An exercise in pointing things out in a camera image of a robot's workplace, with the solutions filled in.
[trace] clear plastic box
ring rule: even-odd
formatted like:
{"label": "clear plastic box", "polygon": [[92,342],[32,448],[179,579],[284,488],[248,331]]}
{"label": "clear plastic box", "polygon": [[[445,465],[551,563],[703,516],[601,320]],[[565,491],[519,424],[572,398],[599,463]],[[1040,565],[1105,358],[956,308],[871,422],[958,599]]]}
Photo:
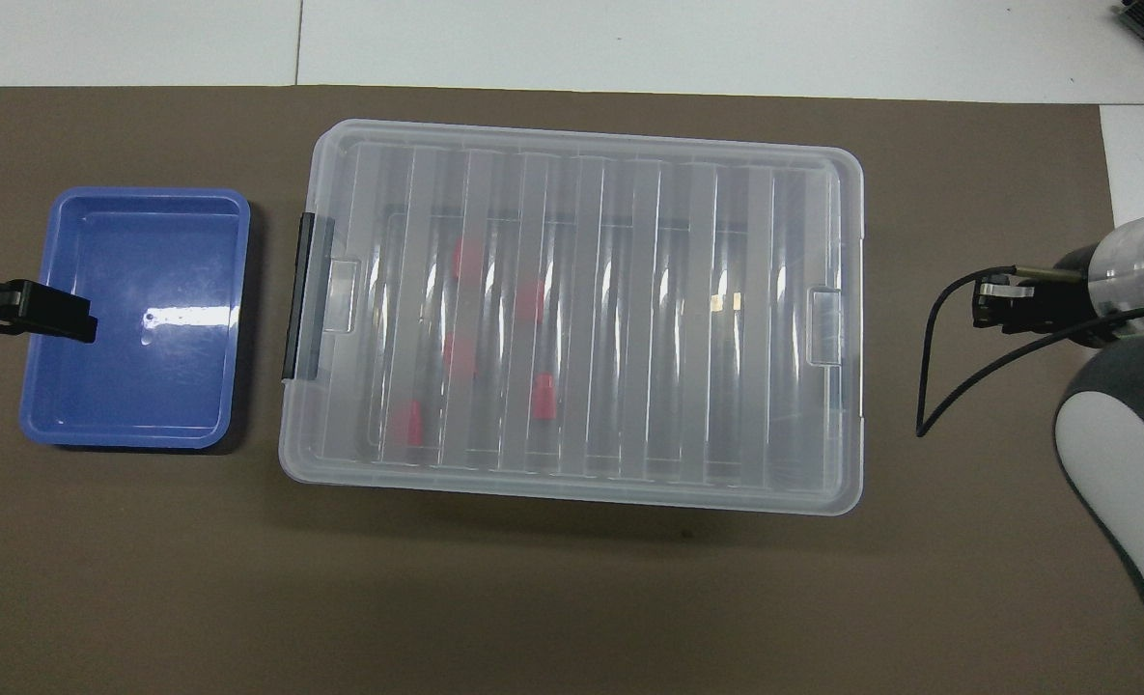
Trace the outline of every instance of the clear plastic box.
{"label": "clear plastic box", "polygon": [[280,458],[837,514],[863,489],[861,351],[842,150],[350,120],[312,158]]}

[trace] brown table surface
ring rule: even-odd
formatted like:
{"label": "brown table surface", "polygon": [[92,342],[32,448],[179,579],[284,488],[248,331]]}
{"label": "brown table surface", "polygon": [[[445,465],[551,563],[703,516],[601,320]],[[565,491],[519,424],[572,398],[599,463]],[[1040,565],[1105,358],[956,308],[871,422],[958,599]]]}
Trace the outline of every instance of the brown table surface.
{"label": "brown table surface", "polygon": [[[844,146],[866,171],[863,502],[844,518],[336,488],[277,461],[296,223],[345,118]],[[952,278],[1111,229],[1097,107],[398,88],[0,88],[0,280],[72,185],[231,186],[255,224],[235,431],[86,452],[0,336],[0,692],[1144,692],[1144,612],[1060,478],[1082,351],[912,434]],[[934,393],[1020,338],[938,339]]]}

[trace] blue plastic tray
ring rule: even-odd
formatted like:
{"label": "blue plastic tray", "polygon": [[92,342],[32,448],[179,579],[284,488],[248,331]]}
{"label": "blue plastic tray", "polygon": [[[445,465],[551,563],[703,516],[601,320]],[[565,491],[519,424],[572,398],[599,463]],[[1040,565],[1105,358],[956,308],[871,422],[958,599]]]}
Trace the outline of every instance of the blue plastic tray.
{"label": "blue plastic tray", "polygon": [[19,421],[41,444],[200,449],[232,414],[249,203],[235,190],[73,189],[41,282],[90,299],[96,342],[33,335]]}

